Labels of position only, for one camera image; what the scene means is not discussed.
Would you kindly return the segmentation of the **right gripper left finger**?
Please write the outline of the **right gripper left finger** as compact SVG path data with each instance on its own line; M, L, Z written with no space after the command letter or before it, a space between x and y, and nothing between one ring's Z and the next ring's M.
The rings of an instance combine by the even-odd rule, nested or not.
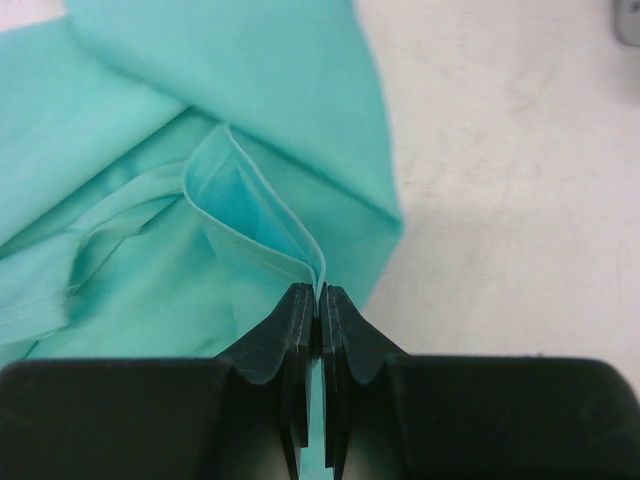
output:
M296 479L314 295L212 358L56 359L1 372L5 479Z

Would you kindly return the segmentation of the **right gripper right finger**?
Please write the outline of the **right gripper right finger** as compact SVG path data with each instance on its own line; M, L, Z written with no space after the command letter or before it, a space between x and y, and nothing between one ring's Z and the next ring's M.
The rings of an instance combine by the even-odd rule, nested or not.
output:
M323 289L325 462L336 478L635 479L639 401L595 359L410 354Z

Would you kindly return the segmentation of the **teal t shirt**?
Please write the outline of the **teal t shirt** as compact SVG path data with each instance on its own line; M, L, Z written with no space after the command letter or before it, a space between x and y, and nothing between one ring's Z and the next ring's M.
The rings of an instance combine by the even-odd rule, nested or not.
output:
M212 358L314 295L359 311L403 231L378 72L349 1L70 1L1 35L1 372Z

